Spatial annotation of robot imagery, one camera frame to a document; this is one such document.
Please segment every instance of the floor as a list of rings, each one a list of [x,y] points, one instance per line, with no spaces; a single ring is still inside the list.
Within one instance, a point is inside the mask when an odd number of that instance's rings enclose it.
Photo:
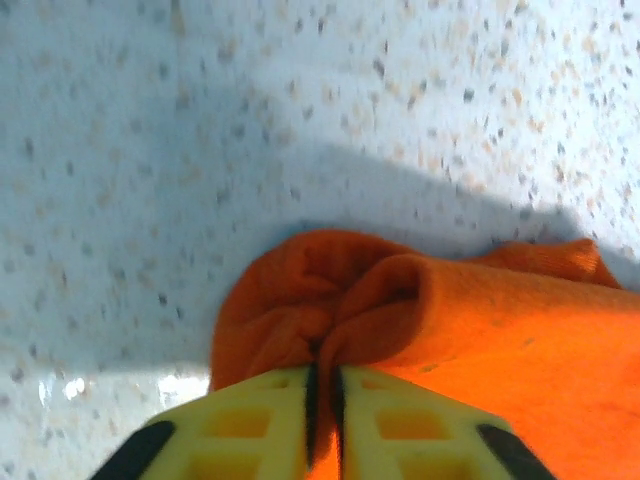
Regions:
[[[294,232],[588,236],[640,290],[638,32],[634,0],[0,0],[0,480],[86,478],[204,393]]]

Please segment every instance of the orange cloth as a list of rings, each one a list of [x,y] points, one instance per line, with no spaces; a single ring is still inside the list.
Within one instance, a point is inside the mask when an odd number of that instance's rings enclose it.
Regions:
[[[337,478],[336,364],[502,416],[560,479],[640,479],[640,295],[620,289],[590,240],[447,261],[369,235],[297,235],[223,304],[211,388],[313,360],[314,480]]]

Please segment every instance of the orange fabric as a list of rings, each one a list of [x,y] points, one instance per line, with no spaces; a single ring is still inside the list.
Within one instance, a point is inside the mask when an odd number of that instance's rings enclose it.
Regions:
[[[502,416],[560,479],[640,479],[640,295],[590,240],[447,261],[351,232],[295,236],[223,304],[211,388],[314,359],[313,480],[337,478],[325,387],[336,364]]]

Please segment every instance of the speckled floor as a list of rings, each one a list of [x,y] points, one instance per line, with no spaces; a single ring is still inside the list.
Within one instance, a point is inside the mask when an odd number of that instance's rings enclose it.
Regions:
[[[250,260],[586,235],[640,290],[639,0],[0,0],[0,479],[205,391]]]

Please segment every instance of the yellow plastic object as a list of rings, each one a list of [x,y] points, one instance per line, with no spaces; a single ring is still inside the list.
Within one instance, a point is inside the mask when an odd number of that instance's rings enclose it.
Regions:
[[[309,368],[275,370],[164,412],[175,433],[140,480],[293,480],[305,472]]]
[[[301,480],[316,382],[275,370],[164,412],[92,480]],[[340,367],[332,391],[342,480],[554,480],[494,415],[366,368]]]
[[[476,431],[510,431],[501,418],[373,370],[341,371],[345,480],[512,478]]]

